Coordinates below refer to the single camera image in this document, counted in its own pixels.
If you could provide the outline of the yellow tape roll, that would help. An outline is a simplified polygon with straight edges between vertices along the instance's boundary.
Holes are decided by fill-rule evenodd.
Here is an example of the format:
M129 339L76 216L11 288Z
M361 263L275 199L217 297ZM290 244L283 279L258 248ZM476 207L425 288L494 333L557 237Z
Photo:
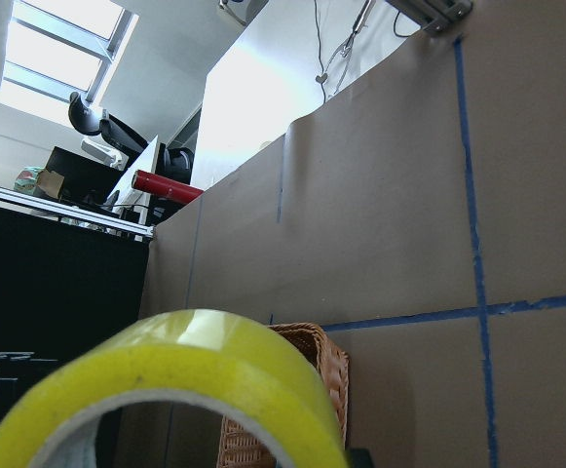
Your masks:
M155 401L225 415L284 467L348 465L335 407L302 353L247 317L192 309L138 321L30 388L0 423L0 467L59 466L105 413Z

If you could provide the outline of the brown wicker basket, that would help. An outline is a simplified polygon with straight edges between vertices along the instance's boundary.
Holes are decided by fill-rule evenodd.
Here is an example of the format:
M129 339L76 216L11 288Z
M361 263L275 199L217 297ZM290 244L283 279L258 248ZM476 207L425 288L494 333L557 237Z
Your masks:
M271 325L270 329L295 346L316 369L328 392L347 445L350 358L326 332L312 323ZM222 418L217 467L276 467L277 460L266 446L238 422Z

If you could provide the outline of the red cylinder roll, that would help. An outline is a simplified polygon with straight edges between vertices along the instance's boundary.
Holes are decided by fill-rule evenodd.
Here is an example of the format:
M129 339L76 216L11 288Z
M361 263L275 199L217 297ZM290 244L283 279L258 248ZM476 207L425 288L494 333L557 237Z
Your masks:
M143 170L134 172L132 188L183 205L191 203L204 193L197 187Z

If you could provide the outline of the aluminium frame post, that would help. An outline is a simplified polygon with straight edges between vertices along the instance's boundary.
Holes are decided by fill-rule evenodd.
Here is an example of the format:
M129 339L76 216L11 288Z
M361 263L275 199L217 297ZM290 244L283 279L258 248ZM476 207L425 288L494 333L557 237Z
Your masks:
M450 28L473 9L470 0L387 0L387 3L432 36Z

